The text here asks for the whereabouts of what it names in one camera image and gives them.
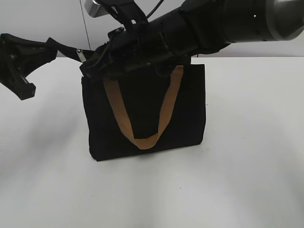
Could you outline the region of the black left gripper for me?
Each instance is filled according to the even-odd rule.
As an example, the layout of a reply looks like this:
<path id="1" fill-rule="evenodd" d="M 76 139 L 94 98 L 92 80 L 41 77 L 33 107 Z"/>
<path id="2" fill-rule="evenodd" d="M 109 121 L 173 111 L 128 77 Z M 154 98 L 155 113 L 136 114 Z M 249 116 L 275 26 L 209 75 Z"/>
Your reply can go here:
<path id="1" fill-rule="evenodd" d="M 14 63 L 51 62 L 57 50 L 46 42 L 18 38 L 9 33 L 0 35 L 0 83 L 12 91 L 20 100 L 33 98 L 36 86 L 23 77 Z"/>

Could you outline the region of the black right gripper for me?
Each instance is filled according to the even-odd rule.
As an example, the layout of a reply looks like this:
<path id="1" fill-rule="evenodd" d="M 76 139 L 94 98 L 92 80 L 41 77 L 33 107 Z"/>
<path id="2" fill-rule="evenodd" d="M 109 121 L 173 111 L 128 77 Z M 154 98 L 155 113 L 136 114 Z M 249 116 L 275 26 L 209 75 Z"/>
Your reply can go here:
<path id="1" fill-rule="evenodd" d="M 155 19 L 133 24 L 129 31 L 113 31 L 109 42 L 96 50 L 80 70 L 88 78 L 125 76 L 140 68 L 152 68 L 167 76 L 180 60 L 180 19 Z"/>

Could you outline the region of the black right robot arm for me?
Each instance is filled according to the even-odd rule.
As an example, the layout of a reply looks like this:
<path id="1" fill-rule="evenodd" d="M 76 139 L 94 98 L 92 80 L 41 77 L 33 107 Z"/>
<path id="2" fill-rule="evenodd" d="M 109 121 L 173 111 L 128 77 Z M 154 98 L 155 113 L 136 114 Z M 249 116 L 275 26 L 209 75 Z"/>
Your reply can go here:
<path id="1" fill-rule="evenodd" d="M 141 68 L 168 76 L 196 54 L 217 53 L 232 43 L 288 41 L 304 30 L 301 0 L 186 0 L 152 21 L 133 0 L 96 0 L 89 14 L 109 14 L 121 24 L 81 65 L 92 79 Z"/>

